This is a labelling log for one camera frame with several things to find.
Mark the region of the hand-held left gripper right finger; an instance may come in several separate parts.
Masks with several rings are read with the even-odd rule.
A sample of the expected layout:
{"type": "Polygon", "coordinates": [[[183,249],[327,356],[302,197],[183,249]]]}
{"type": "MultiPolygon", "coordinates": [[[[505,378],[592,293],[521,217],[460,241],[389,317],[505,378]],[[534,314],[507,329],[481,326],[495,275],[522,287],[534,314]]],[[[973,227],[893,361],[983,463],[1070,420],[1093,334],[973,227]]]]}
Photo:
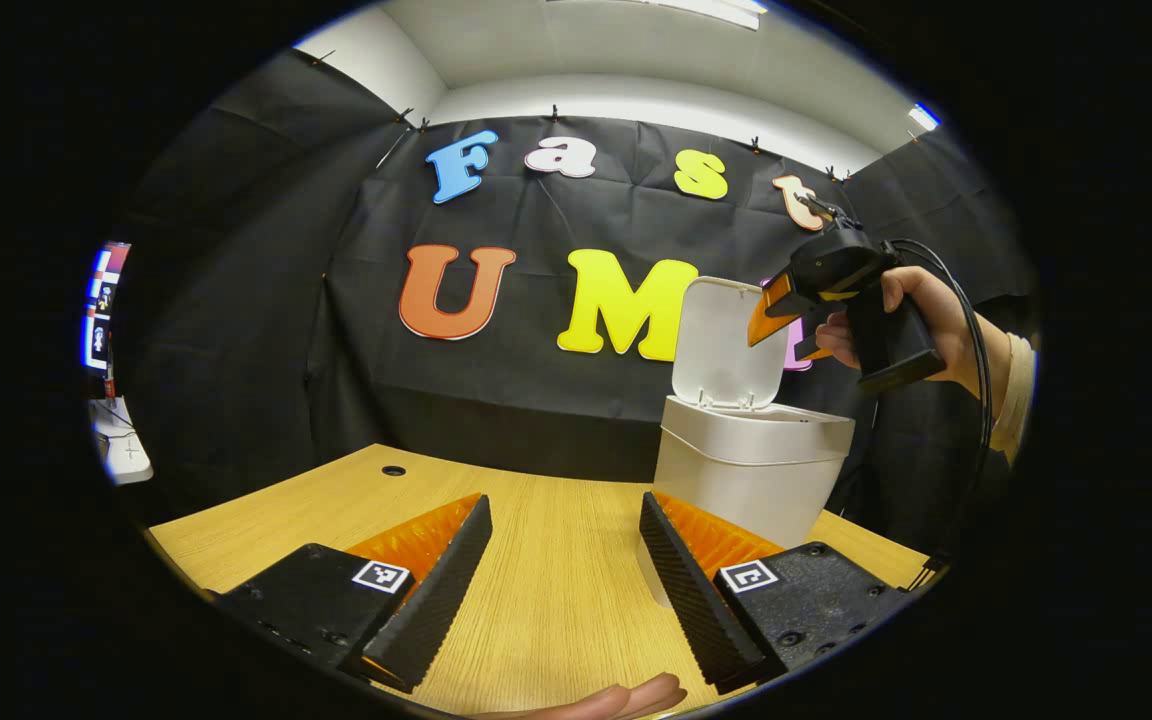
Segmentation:
{"type": "Polygon", "coordinates": [[[643,497],[639,532],[703,679],[719,694],[805,670],[914,602],[829,544],[782,550],[655,491],[643,497]]]}

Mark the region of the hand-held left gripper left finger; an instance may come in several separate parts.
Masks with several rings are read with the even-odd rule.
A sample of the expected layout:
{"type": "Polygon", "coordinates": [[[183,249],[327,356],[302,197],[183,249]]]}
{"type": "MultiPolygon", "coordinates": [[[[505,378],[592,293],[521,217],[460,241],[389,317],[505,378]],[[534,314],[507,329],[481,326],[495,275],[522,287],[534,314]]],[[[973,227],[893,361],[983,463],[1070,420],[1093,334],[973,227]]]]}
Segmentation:
{"type": "Polygon", "coordinates": [[[492,538],[472,493],[347,551],[306,543],[210,600],[325,670],[410,694],[424,682],[492,538]]]}

